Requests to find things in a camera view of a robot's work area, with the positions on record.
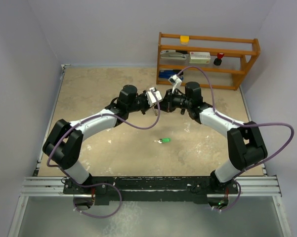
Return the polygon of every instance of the cable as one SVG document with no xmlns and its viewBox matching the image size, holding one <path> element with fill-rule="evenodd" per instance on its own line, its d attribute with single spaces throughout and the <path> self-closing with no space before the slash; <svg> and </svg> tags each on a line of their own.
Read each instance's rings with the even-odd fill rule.
<svg viewBox="0 0 297 237">
<path fill-rule="evenodd" d="M 64 179 L 66 179 L 66 177 L 63 177 L 60 181 L 61 181 L 61 183 L 63 184 L 63 185 L 65 185 L 66 183 L 65 183 L 65 181 L 64 181 Z"/>
<path fill-rule="evenodd" d="M 150 129 L 150 128 L 152 128 L 152 127 L 154 127 L 157 123 L 158 123 L 158 121 L 159 121 L 159 117 L 160 117 L 160 112 L 161 112 L 161 110 L 160 110 L 160 104 L 159 104 L 159 101 L 158 101 L 158 98 L 156 97 L 156 95 L 155 95 L 155 93 L 154 93 L 154 91 L 153 90 L 151 90 L 151 92 L 152 92 L 152 94 L 153 94 L 153 96 L 154 96 L 154 98 L 155 98 L 155 100 L 156 100 L 156 102 L 157 102 L 157 108 L 158 108 L 158 115 L 157 115 L 157 118 L 156 118 L 156 121 L 152 124 L 152 125 L 150 125 L 150 126 L 148 126 L 148 127 L 139 127 L 139 126 L 136 126 L 136 125 L 133 125 L 133 124 L 131 124 L 131 123 L 129 123 L 129 122 L 127 122 L 126 120 L 124 120 L 123 118 L 121 118 L 121 117 L 119 117 L 119 116 L 116 116 L 116 115 L 113 115 L 113 114 L 107 114 L 107 113 L 105 113 L 105 114 L 101 114 L 101 115 L 94 115 L 94 116 L 91 116 L 91 117 L 88 117 L 88 118 L 86 118 L 86 119 L 84 119 L 84 120 L 82 120 L 80 123 L 77 123 L 76 125 L 74 125 L 74 126 L 72 126 L 60 139 L 59 139 L 59 141 L 56 143 L 56 145 L 54 146 L 54 148 L 53 148 L 53 150 L 51 151 L 51 153 L 50 153 L 50 155 L 49 155 L 49 157 L 48 157 L 48 159 L 47 159 L 47 166 L 48 167 L 59 167 L 58 165 L 52 165 L 52 164 L 50 164 L 50 160 L 51 160 L 51 158 L 53 157 L 53 155 L 55 154 L 55 152 L 56 152 L 56 149 L 59 147 L 59 145 L 62 143 L 62 141 L 76 128 L 76 127 L 78 127 L 78 126 L 80 126 L 80 125 L 82 125 L 82 124 L 84 124 L 85 122 L 87 122 L 87 121 L 89 121 L 89 120 L 91 120 L 91 119 L 95 119 L 95 118 L 99 118 L 99 117 L 102 117 L 102 116 L 112 116 L 112 117 L 115 117 L 115 118 L 117 118 L 117 119 L 119 119 L 120 121 L 122 121 L 122 122 L 124 122 L 124 123 L 126 123 L 127 125 L 129 125 L 129 126 L 131 126 L 131 127 L 134 127 L 134 128 L 137 128 L 137 129 L 141 129 L 141 130 L 147 130 L 147 129 Z M 63 169 L 60 169 L 66 176 L 68 176 L 68 177 L 70 177 Z M 114 211 L 114 212 L 112 212 L 111 214 L 109 214 L 109 215 L 105 215 L 105 216 L 97 216 L 97 215 L 92 215 L 92 214 L 89 214 L 89 213 L 86 213 L 86 212 L 83 212 L 83 211 L 81 211 L 81 210 L 79 210 L 78 209 L 78 207 L 77 207 L 77 204 L 76 204 L 76 202 L 75 202 L 75 199 L 74 199 L 74 207 L 75 207 L 75 209 L 77 209 L 81 214 L 83 214 L 83 215 L 86 215 L 86 216 L 90 216 L 90 217 L 94 217 L 94 218 L 108 218 L 108 217 L 110 217 L 110 216 L 113 216 L 115 213 L 117 213 L 118 211 L 119 211 L 119 209 L 120 209 L 120 207 L 122 206 L 122 195 L 121 195 L 121 193 L 120 193 L 120 191 L 119 191 L 119 189 L 117 188 L 117 187 L 115 187 L 115 186 L 113 186 L 112 184 L 108 184 L 108 183 L 101 183 L 101 184 L 93 184 L 93 185 L 82 185 L 82 184 L 79 184 L 79 183 L 77 183 L 73 178 L 71 178 L 72 179 L 72 181 L 76 184 L 76 185 L 78 185 L 78 186 L 80 186 L 80 187 L 82 187 L 82 188 L 92 188 L 92 187 L 96 187 L 96 186 L 99 186 L 99 185 L 108 185 L 108 186 L 110 186 L 110 187 L 113 187 L 117 192 L 118 192 L 118 194 L 119 194 L 119 197 L 120 197 L 120 203 L 119 203 L 119 206 L 118 206 L 118 208 Z"/>
<path fill-rule="evenodd" d="M 178 88 L 176 89 L 181 95 L 185 95 L 184 93 L 182 93 Z"/>
<path fill-rule="evenodd" d="M 284 122 L 268 122 L 268 123 L 257 123 L 257 124 L 248 124 L 248 125 L 244 125 L 244 124 L 235 122 L 235 121 L 233 121 L 233 120 L 231 120 L 231 119 L 229 119 L 229 118 L 227 118 L 227 117 L 221 115 L 221 114 L 218 113 L 218 112 L 216 111 L 216 109 L 215 109 L 214 92 L 213 92 L 213 88 L 212 88 L 212 85 L 211 85 L 211 83 L 210 83 L 210 80 L 209 80 L 207 74 L 206 74 L 201 68 L 196 67 L 196 66 L 188 66 L 188 67 L 182 69 L 182 70 L 177 74 L 177 76 L 180 75 L 183 71 L 187 70 L 188 68 L 196 68 L 196 69 L 198 69 L 198 70 L 205 76 L 205 78 L 207 79 L 208 84 L 209 84 L 209 87 L 210 87 L 210 90 L 211 90 L 213 112 L 214 112 L 218 117 L 220 117 L 221 119 L 224 119 L 225 121 L 231 122 L 232 124 L 235 124 L 235 125 L 240 126 L 240 127 L 285 126 L 285 127 L 288 127 L 288 128 L 290 129 L 290 131 L 291 131 L 291 134 L 290 134 L 288 140 L 287 140 L 287 141 L 286 141 L 286 142 L 285 142 L 285 143 L 284 143 L 284 144 L 283 144 L 283 145 L 282 145 L 282 146 L 281 146 L 275 153 L 273 153 L 273 154 L 272 154 L 271 156 L 269 156 L 268 158 L 265 158 L 265 159 L 263 159 L 262 161 L 260 161 L 260 162 L 258 162 L 258 163 L 256 163 L 256 164 L 253 164 L 253 165 L 247 167 L 247 168 L 244 169 L 244 170 L 241 170 L 238 174 L 236 174 L 236 175 L 233 177 L 235 183 L 236 183 L 237 186 L 239 187 L 238 195 L 237 195 L 236 199 L 233 201 L 233 203 L 230 204 L 226 209 L 224 209 L 224 210 L 217 209 L 218 211 L 226 211 L 226 210 L 229 210 L 231 207 L 233 207 L 233 206 L 236 204 L 236 202 L 239 200 L 240 196 L 241 196 L 241 190 L 242 190 L 242 188 L 241 188 L 241 185 L 235 180 L 235 178 L 238 177 L 238 176 L 240 176 L 241 174 L 243 174 L 245 171 L 247 171 L 247 170 L 249 170 L 249 169 L 252 169 L 252 168 L 254 168 L 254 167 L 258 166 L 258 165 L 261 165 L 261 164 L 263 164 L 263 163 L 265 163 L 265 162 L 271 160 L 271 159 L 274 158 L 276 155 L 278 155 L 280 152 L 282 152 L 283 149 L 285 149 L 285 147 L 292 141 L 293 136 L 294 136 L 294 134 L 295 134 L 295 130 L 294 130 L 294 128 L 293 128 L 290 124 L 287 124 L 287 123 L 284 123 Z"/>
<path fill-rule="evenodd" d="M 119 211 L 119 209 L 121 208 L 121 206 L 122 206 L 122 195 L 121 195 L 121 192 L 120 192 L 120 190 L 119 190 L 117 187 L 113 186 L 112 184 L 108 184 L 108 183 L 99 183 L 99 184 L 92 184 L 92 185 L 81 185 L 81 184 L 78 184 L 77 182 L 75 182 L 75 183 L 76 183 L 78 186 L 82 187 L 82 188 L 92 188 L 92 187 L 96 187 L 96 186 L 100 186 L 100 185 L 101 185 L 101 186 L 102 186 L 102 185 L 108 185 L 108 186 L 114 188 L 114 189 L 118 192 L 119 197 L 120 197 L 120 202 L 119 202 L 119 206 L 118 206 L 118 208 L 117 208 L 114 212 L 112 212 L 111 214 L 109 214 L 109 215 L 105 215 L 105 216 L 97 216 L 97 215 L 93 215 L 93 214 L 90 214 L 90 213 L 81 211 L 81 210 L 77 207 L 77 204 L 76 204 L 75 199 L 74 199 L 74 200 L 73 200 L 74 208 L 75 208 L 78 212 L 80 212 L 81 214 L 86 215 L 86 216 L 89 216 L 89 217 L 93 217 L 93 218 L 101 218 L 101 219 L 104 219 L 104 218 L 108 218 L 108 217 L 110 217 L 110 216 L 113 216 L 113 215 L 114 215 L 115 213 L 117 213 L 117 212 Z"/>
</svg>

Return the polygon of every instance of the tan work surface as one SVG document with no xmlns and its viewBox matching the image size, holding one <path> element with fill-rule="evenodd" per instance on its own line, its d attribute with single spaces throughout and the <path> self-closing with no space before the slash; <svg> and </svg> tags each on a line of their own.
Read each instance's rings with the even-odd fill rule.
<svg viewBox="0 0 297 237">
<path fill-rule="evenodd" d="M 155 68 L 68 68 L 50 129 L 59 119 L 79 120 L 100 112 L 126 84 L 135 85 L 141 93 L 156 86 L 155 80 Z M 162 96 L 171 88 L 156 87 Z M 204 101 L 212 103 L 209 89 L 202 88 L 202 95 Z M 248 121 L 240 91 L 215 89 L 214 97 L 217 110 Z M 155 119 L 149 110 L 146 115 L 131 113 L 128 121 L 149 126 Z M 171 142 L 154 142 L 160 138 L 170 138 Z M 212 128 L 193 121 L 188 113 L 181 115 L 177 109 L 173 113 L 161 112 L 159 122 L 149 130 L 121 124 L 101 131 L 84 141 L 79 160 L 93 176 L 207 176 L 228 160 L 227 140 Z M 58 168 L 47 167 L 46 161 L 44 155 L 39 176 L 63 176 Z M 245 175 L 263 172 L 256 167 Z"/>
</svg>

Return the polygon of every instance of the gray wall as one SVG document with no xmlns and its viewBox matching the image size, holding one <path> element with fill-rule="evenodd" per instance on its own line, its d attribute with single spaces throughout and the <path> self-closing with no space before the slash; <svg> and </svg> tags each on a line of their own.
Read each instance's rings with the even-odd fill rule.
<svg viewBox="0 0 297 237">
<path fill-rule="evenodd" d="M 26 0 L 0 0 L 0 237 L 31 175 L 61 67 Z"/>
<path fill-rule="evenodd" d="M 297 236 L 297 0 L 278 0 L 257 35 L 261 55 L 242 87 L 252 118 L 294 126 L 291 144 L 266 164 L 277 174 L 288 217 Z M 288 138 L 287 128 L 261 129 L 269 154 Z"/>
<path fill-rule="evenodd" d="M 253 38 L 275 0 L 29 0 L 61 63 L 155 65 L 158 32 Z"/>
</svg>

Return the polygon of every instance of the shelf rack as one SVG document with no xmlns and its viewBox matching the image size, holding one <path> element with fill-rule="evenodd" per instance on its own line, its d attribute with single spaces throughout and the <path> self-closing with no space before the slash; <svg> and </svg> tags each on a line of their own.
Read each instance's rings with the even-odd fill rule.
<svg viewBox="0 0 297 237">
<path fill-rule="evenodd" d="M 187 66 L 198 66 L 201 67 L 205 72 L 215 72 L 215 73 L 229 73 L 232 75 L 233 85 L 212 85 L 213 88 L 218 89 L 231 89 L 237 90 L 244 80 L 245 76 L 248 74 L 249 70 L 254 65 L 256 59 L 260 55 L 260 46 L 258 39 L 236 39 L 236 38 L 223 38 L 223 37 L 209 37 L 209 36 L 189 36 L 190 40 L 208 40 L 208 41 L 220 41 L 220 42 L 233 42 L 233 43 L 248 43 L 252 45 L 252 50 L 237 50 L 237 49 L 225 49 L 225 48 L 207 48 L 207 47 L 194 47 L 194 46 L 183 46 L 183 45 L 169 45 L 161 44 L 162 38 L 173 38 L 180 39 L 180 35 L 174 34 L 163 34 L 159 32 L 158 40 L 158 58 L 157 58 L 157 75 L 156 84 L 170 84 L 167 80 L 161 80 L 158 75 L 160 69 L 183 69 Z M 162 50 L 175 49 L 191 52 L 209 52 L 211 55 L 211 61 L 209 64 L 191 64 L 189 63 L 189 58 L 185 61 L 171 60 L 171 59 L 161 59 L 160 52 Z M 213 64 L 214 58 L 218 53 L 224 53 L 224 58 L 231 57 L 236 58 L 239 62 L 239 66 L 235 65 L 222 65 L 215 66 Z M 247 62 L 246 56 L 250 56 L 250 60 Z M 207 84 L 200 84 L 201 87 L 209 87 Z"/>
</svg>

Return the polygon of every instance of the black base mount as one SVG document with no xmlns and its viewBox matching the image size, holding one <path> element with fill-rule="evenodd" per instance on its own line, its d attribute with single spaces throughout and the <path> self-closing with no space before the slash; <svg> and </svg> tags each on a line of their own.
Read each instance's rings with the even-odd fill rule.
<svg viewBox="0 0 297 237">
<path fill-rule="evenodd" d="M 218 195 L 218 202 L 226 194 L 237 194 L 234 181 L 213 189 L 210 176 L 162 176 L 162 177 L 92 177 L 92 183 L 109 183 L 119 189 L 123 201 L 191 201 L 209 203 L 207 195 Z M 81 188 L 70 179 L 65 180 L 64 194 L 91 194 L 91 188 Z M 117 191 L 110 186 L 95 187 L 94 205 L 109 205 L 119 201 Z"/>
</svg>

